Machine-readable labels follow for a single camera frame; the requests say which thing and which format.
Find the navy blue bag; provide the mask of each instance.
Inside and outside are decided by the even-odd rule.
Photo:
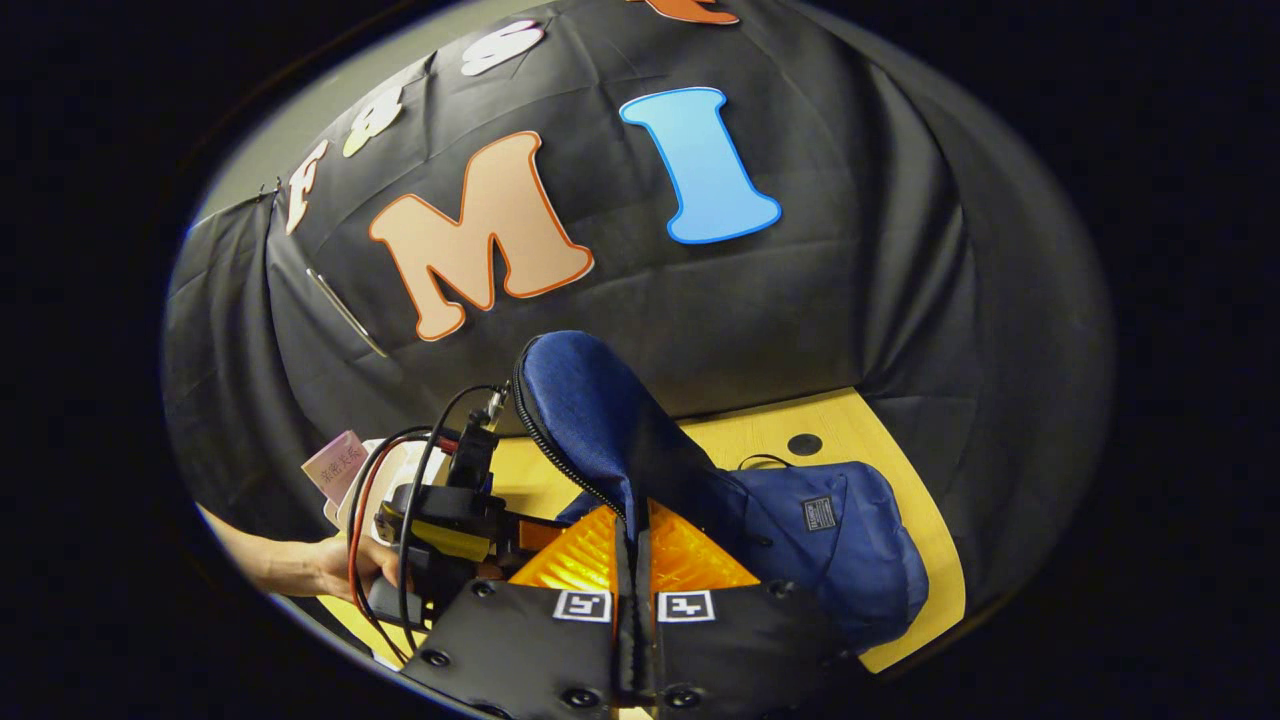
[[[813,592],[855,652],[901,637],[924,605],[924,564],[874,468],[721,470],[621,359],[581,332],[534,338],[513,380],[530,434],[585,491],[557,520],[600,503],[631,519],[653,498],[760,580]],[[635,539],[635,523],[627,533]]]

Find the black cloth backdrop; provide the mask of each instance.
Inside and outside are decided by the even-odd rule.
[[[1088,237],[1012,132],[932,70],[817,10],[733,12],[730,27],[643,3],[517,13],[372,88],[366,100],[402,86],[404,108],[353,158],[339,150],[364,101],[339,117],[292,236],[287,190],[193,228],[166,313],[165,396],[196,498],[259,534],[324,534],[298,465],[329,438],[431,421],[456,389],[508,377],[531,336],[572,328],[678,418],[858,387],[942,510],[969,610],[1021,584],[1087,488],[1107,423],[1112,331]],[[522,18],[547,28],[540,44],[458,72],[471,42]],[[727,96],[748,174],[782,205],[774,225],[709,246],[667,236],[671,181],[617,110],[689,86]],[[499,281],[488,313],[451,297],[466,324],[422,342],[370,220],[406,192],[457,218],[470,156],[527,129],[548,197],[596,265],[527,300]]]

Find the yellow table surface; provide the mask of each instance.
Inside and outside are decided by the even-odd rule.
[[[872,409],[852,388],[681,423],[718,468],[737,468],[749,455],[767,452],[796,465],[826,465],[859,460],[874,466],[893,488],[902,524],[911,534],[929,577],[929,596],[901,638],[877,646],[859,659],[879,673],[937,638],[964,616],[964,574],[951,534],[924,484]],[[787,441],[800,433],[822,438],[815,455],[796,456]],[[749,466],[767,462],[753,460]],[[503,439],[494,454],[494,495],[515,512],[554,518],[580,489],[564,478],[527,438]],[[387,643],[356,607],[335,597],[320,602],[361,641],[393,666],[399,666]],[[407,650],[403,629],[384,623],[393,642]],[[417,633],[419,643],[425,634]],[[623,720],[648,717],[623,711]]]

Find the zipper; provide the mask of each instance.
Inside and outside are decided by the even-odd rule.
[[[556,445],[556,441],[553,441],[550,437],[547,436],[545,432],[543,432],[541,427],[538,424],[536,420],[534,420],[534,416],[529,413],[529,406],[525,404],[524,383],[521,382],[520,375],[521,370],[525,366],[525,357],[529,355],[529,348],[532,347],[532,345],[538,342],[540,337],[541,336],[538,336],[534,340],[529,341],[527,345],[525,345],[525,350],[520,352],[520,360],[516,361],[516,372],[512,373],[511,377],[511,396],[512,400],[516,401],[516,415],[520,418],[520,423],[525,425],[525,430],[529,433],[529,437],[534,439],[534,445],[538,446],[538,450],[541,451],[541,454],[547,457],[547,460],[550,461],[552,465],[556,466],[557,470],[559,470],[566,478],[572,480],[573,484],[582,488],[589,495],[591,495],[593,497],[607,505],[609,510],[613,510],[613,512],[617,514],[618,518],[622,518],[625,523],[626,512],[623,512],[622,507],[620,507],[618,503],[605,497],[603,492],[591,487],[590,484],[588,484],[585,479],[582,479],[582,474],[577,470],[577,468],[573,466],[573,462],[568,457],[564,457],[564,452],[559,448],[558,445]]]

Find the letter m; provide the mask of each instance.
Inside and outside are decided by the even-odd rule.
[[[503,290],[532,297],[568,284],[595,264],[591,251],[573,245],[538,177],[536,132],[509,135],[481,147],[467,161],[458,222],[416,195],[383,209],[369,237],[387,245],[404,288],[417,307],[417,334],[430,342],[462,327],[466,313],[448,302],[444,281],[480,310],[494,302],[493,245],[507,264]]]

